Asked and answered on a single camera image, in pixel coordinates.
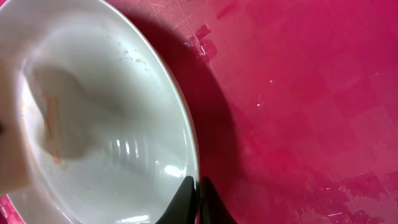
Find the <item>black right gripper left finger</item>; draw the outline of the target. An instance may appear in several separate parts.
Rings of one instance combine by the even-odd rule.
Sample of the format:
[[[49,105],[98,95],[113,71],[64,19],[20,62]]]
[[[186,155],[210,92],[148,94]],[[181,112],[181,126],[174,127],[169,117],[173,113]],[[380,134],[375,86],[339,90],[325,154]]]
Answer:
[[[186,176],[156,224],[194,224],[196,200],[195,181],[192,176]]]

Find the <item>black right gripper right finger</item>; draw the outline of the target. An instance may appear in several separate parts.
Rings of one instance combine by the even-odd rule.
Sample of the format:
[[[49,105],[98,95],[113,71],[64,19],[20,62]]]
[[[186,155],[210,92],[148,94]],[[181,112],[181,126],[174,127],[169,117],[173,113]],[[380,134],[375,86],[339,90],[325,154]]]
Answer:
[[[200,182],[200,224],[237,224],[209,177]]]

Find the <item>white plate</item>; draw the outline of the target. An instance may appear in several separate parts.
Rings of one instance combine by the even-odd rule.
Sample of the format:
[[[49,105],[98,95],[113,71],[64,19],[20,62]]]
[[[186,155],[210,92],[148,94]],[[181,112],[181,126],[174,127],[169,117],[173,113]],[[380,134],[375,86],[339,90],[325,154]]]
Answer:
[[[30,182],[22,223],[156,223],[199,176],[186,102],[165,62],[104,1],[6,1],[1,54],[16,76]]]

